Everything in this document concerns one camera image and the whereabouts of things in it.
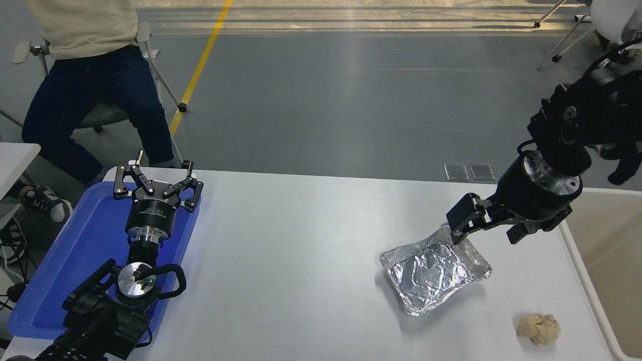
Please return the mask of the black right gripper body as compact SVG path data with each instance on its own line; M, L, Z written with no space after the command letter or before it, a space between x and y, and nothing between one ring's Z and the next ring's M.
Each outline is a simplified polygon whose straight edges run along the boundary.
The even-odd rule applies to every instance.
M541 155L520 155L500 177L493 197L550 231L572 212L573 177L555 171Z

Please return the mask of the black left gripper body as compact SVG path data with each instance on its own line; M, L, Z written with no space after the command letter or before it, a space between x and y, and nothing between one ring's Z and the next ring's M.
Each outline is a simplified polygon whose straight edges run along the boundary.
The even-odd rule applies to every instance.
M148 195L143 187L137 187L131 195L132 204L125 226L129 236L136 236L144 228L155 228L163 236L170 236L174 230L175 215L181 199L178 195L163 198L170 183L152 182L154 193Z

